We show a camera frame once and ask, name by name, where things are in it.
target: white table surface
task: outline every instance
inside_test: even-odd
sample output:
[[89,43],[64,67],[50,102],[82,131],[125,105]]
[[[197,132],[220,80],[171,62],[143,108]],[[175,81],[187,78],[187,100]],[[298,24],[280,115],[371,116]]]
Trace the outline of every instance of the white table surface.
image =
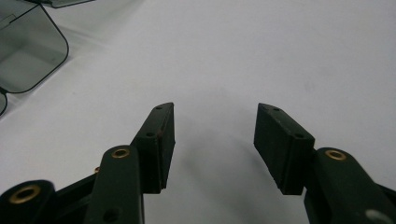
[[47,8],[70,45],[42,85],[9,94],[0,191],[61,189],[175,103],[168,188],[146,223],[307,223],[253,146],[258,103],[284,109],[316,148],[352,154],[396,189],[396,2],[98,0]]

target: white surface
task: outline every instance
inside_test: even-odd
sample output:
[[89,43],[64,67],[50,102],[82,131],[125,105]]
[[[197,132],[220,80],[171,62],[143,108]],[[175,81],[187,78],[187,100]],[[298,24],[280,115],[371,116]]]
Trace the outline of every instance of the white surface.
[[253,146],[258,103],[351,153],[396,189],[396,3],[391,0],[98,0],[49,14],[61,69],[0,118],[0,191],[90,175],[155,105],[175,103],[168,189],[146,223],[307,223]]

